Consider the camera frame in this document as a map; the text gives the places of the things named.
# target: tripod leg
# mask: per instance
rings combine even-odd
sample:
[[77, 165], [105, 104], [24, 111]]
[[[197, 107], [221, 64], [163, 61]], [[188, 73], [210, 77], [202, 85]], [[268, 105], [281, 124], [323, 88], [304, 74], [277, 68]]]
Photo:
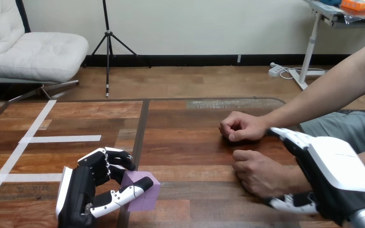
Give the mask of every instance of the tripod leg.
[[106, 97], [108, 97], [109, 80], [110, 80], [110, 37], [107, 39], [107, 86], [106, 86]]
[[95, 55], [95, 53], [97, 52], [98, 48], [101, 46], [101, 44], [103, 43], [104, 39], [107, 37], [107, 34], [104, 34], [104, 37], [101, 39], [100, 43], [97, 45], [97, 47], [95, 48], [95, 50], [92, 53], [92, 56]]
[[[120, 41], [120, 39], [118, 39], [116, 36], [114, 36], [114, 34], [111, 34], [111, 36], [114, 37], [114, 39], [116, 39], [120, 44], [122, 44], [122, 46], [124, 46], [126, 49], [128, 49], [135, 57], [138, 57], [138, 55], [132, 49], [130, 49], [126, 44], [124, 44], [122, 41]], [[147, 65], [149, 68], [152, 68], [149, 61], [146, 58], [145, 58], [145, 60], [146, 60], [146, 62], [144, 63], [139, 59], [139, 61], [141, 61], [142, 63]]]
[[111, 37], [108, 37], [108, 39], [110, 40], [110, 55], [111, 55], [111, 59], [113, 59], [114, 54], [113, 54], [113, 45], [111, 45]]
[[114, 39], [116, 39], [120, 44], [122, 44], [122, 46], [124, 46], [126, 49], [128, 49], [128, 51], [130, 51], [132, 54], [137, 56], [137, 54], [132, 49], [130, 49], [126, 44], [124, 44], [122, 41], [120, 41], [120, 39], [118, 39], [116, 36], [114, 36], [114, 34], [111, 34], [111, 36], [114, 37]]

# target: gray shorts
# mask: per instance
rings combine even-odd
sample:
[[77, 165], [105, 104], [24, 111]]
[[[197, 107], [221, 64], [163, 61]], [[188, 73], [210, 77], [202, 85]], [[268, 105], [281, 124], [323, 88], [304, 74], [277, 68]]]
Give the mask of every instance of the gray shorts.
[[365, 113], [331, 113], [301, 123], [304, 133], [311, 136], [330, 136], [348, 142], [356, 153], [365, 152]]

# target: power strip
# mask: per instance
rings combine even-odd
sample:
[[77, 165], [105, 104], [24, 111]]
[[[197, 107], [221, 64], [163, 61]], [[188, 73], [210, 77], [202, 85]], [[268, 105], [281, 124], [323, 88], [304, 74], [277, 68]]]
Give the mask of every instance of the power strip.
[[284, 72], [285, 68], [280, 65], [275, 65], [273, 68], [269, 69], [268, 74], [270, 76], [276, 77], [279, 76], [280, 73]]

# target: white tape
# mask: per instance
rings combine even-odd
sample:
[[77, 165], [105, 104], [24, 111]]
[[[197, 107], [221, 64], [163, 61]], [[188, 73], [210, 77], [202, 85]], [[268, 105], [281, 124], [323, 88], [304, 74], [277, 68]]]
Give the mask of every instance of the white tape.
[[23, 137], [19, 143], [68, 143], [68, 142], [94, 142], [100, 141], [101, 135], [75, 135], [75, 136], [49, 136], [49, 137]]
[[22, 143], [19, 143], [16, 149], [13, 151], [12, 155], [8, 158], [6, 163], [0, 169], [0, 185], [2, 184], [1, 180], [5, 180], [9, 172], [12, 170], [13, 166], [16, 164], [18, 159], [20, 158], [21, 154], [26, 149], [30, 139], [34, 136], [37, 132], [40, 125], [43, 123], [45, 118], [47, 117], [49, 111], [51, 111], [52, 107], [54, 106], [56, 100], [48, 101], [43, 110], [41, 110], [40, 114], [37, 116], [34, 123], [31, 125], [29, 130], [24, 135], [24, 138], [28, 138]]
[[0, 174], [0, 182], [60, 182], [62, 173]]

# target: clenched fist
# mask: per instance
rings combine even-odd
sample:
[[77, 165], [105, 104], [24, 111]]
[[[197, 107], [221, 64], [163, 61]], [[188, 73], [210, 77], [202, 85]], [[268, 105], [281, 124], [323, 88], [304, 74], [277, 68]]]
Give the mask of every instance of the clenched fist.
[[258, 140], [268, 129], [262, 117], [255, 117], [241, 112], [232, 112], [219, 126], [220, 133], [231, 142], [244, 139]]

